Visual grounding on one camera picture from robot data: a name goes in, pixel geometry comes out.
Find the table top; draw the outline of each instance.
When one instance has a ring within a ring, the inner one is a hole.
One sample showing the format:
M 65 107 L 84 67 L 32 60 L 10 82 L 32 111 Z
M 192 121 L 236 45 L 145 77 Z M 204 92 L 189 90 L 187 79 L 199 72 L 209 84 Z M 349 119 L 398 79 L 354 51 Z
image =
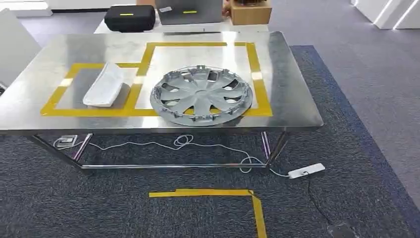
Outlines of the table top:
M 159 14 L 156 10 L 155 26 L 147 33 L 162 32 L 222 32 L 222 31 L 268 31 L 268 25 L 233 25 L 230 18 L 224 18 L 222 22 L 201 23 L 201 24 L 183 24 L 183 25 L 162 25 Z M 105 21 L 102 20 L 95 30 L 95 34 L 115 34 L 120 33 L 111 31 Z
M 105 62 L 124 70 L 112 108 L 82 99 Z M 252 87 L 243 117 L 210 127 L 165 121 L 150 104 L 162 76 L 186 66 L 226 68 Z M 280 32 L 62 35 L 0 97 L 0 134 L 313 130 L 322 118 Z

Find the black case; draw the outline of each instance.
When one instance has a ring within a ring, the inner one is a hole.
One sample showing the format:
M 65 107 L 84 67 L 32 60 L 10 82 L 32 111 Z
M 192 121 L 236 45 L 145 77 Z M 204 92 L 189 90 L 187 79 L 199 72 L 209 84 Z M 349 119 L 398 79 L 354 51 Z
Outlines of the black case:
M 151 5 L 112 6 L 105 15 L 111 31 L 143 32 L 153 29 L 155 9 Z

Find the laptop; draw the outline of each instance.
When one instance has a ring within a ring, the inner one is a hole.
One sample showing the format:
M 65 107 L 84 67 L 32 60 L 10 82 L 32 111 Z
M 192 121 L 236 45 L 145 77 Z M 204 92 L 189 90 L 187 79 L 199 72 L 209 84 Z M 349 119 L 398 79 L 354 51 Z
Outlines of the laptop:
M 156 0 L 162 25 L 222 21 L 222 0 Z

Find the yellow tape outline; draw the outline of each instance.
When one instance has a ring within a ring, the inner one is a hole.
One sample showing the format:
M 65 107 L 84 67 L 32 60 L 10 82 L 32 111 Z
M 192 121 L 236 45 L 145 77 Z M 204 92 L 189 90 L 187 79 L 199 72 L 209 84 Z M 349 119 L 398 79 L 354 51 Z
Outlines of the yellow tape outline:
M 258 60 L 257 50 L 254 43 L 235 42 L 237 47 L 246 47 L 255 97 L 258 102 L 258 108 L 248 109 L 244 115 L 254 117 L 272 117 L 272 110 L 268 100 L 262 77 L 260 62 Z M 146 76 L 156 47 L 223 47 L 226 42 L 149 42 L 143 53 L 141 62 L 117 63 L 121 68 L 138 68 L 137 76 Z M 136 109 L 135 105 L 142 89 L 142 83 L 136 82 L 131 85 L 127 99 L 123 108 L 95 108 L 95 109 L 56 109 L 67 87 L 71 84 L 77 73 L 84 68 L 102 68 L 104 63 L 74 63 L 61 84 L 50 96 L 46 104 L 41 109 L 41 115 L 49 117 L 156 117 L 158 114 L 153 109 Z
M 267 238 L 261 200 L 248 189 L 187 189 L 179 188 L 174 192 L 149 192 L 149 197 L 185 197 L 185 196 L 250 196 L 254 208 L 258 238 Z

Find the blue carpet border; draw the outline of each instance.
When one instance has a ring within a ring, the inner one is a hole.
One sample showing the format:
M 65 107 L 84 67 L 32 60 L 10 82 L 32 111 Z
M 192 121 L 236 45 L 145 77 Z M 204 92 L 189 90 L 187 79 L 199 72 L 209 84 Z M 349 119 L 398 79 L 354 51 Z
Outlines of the blue carpet border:
M 346 116 L 347 125 L 352 132 L 359 138 L 359 142 L 364 151 L 369 155 L 370 161 L 382 178 L 382 183 L 391 195 L 391 199 L 395 206 L 399 209 L 402 216 L 406 220 L 408 227 L 414 235 L 420 238 L 420 210 L 414 204 L 408 195 L 401 181 L 394 173 L 391 166 L 382 154 L 382 151 L 375 143 L 363 122 L 360 120 L 356 111 L 351 106 L 347 97 L 341 91 L 340 86 L 335 81 L 328 67 L 323 62 L 314 46 L 291 46 L 293 50 L 306 51 L 311 57 L 314 66 L 318 69 L 319 74 L 324 78 L 328 85 L 329 92 L 335 97 L 340 105 L 341 112 Z

